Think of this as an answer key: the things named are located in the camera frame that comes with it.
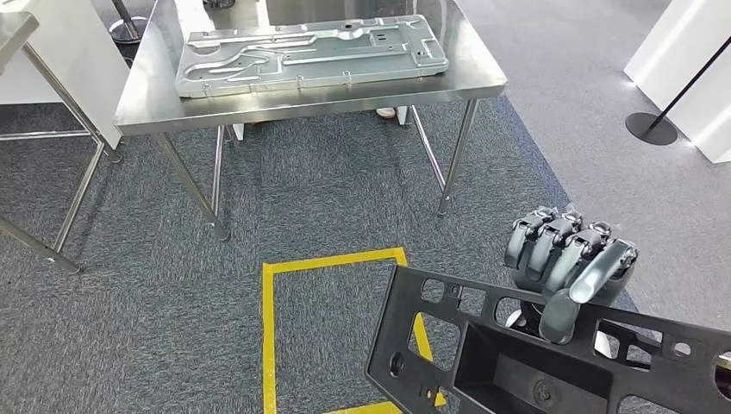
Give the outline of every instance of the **person's foot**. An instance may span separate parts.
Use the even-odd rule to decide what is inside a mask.
[[[396,116],[396,110],[393,108],[378,108],[376,113],[384,119],[391,119]]]

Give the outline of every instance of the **white pillar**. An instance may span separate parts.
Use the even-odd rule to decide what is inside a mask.
[[[673,0],[624,68],[661,110],[731,35],[731,1]],[[731,50],[668,114],[712,162],[731,160]]]
[[[90,0],[15,0],[0,5],[4,10],[33,13],[39,27],[28,43],[116,147],[121,134],[114,114],[129,69]],[[0,104],[44,102],[60,99],[19,52],[0,75]]]

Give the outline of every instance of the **black plastic frame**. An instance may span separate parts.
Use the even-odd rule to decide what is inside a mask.
[[[444,283],[439,303],[421,298],[428,279]],[[479,317],[458,310],[463,287],[485,292]],[[731,412],[731,400],[721,395],[714,382],[715,358],[731,350],[731,333],[585,304],[572,341],[556,345],[498,324],[495,311],[502,298],[545,304],[541,295],[532,292],[395,267],[366,377],[404,413],[438,412],[434,403],[440,387],[459,398],[461,414],[615,413],[631,395],[680,413]],[[459,328],[450,371],[409,352],[409,333],[418,312]],[[616,359],[595,351],[598,329],[619,340]],[[644,329],[660,332],[662,342],[639,333]],[[673,349],[678,342],[690,345],[690,355]],[[630,345],[648,352],[651,366],[628,364]]]

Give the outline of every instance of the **metal sheet panel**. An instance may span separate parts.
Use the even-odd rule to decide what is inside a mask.
[[[444,72],[423,16],[191,33],[178,67],[181,97],[350,85]]]

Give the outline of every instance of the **yellow floor tape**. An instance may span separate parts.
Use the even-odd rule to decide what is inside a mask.
[[[384,248],[363,253],[340,254],[337,256],[318,257],[315,259],[294,260],[282,263],[263,263],[261,266],[261,315],[264,325],[264,338],[262,341],[262,392],[264,393],[264,413],[277,413],[277,377],[275,373],[276,359],[274,347],[274,274],[296,272],[300,270],[316,269],[318,267],[332,267],[360,263],[362,261],[394,259],[401,266],[406,266],[406,253],[403,248]],[[427,331],[424,329],[424,322],[421,315],[416,315],[414,320],[414,336],[416,337],[416,348],[419,354],[432,361],[432,350],[427,340]],[[441,394],[437,394],[437,405],[445,403]],[[328,414],[396,414],[400,412],[390,402],[363,405],[360,407],[346,408],[344,410],[331,411]]]

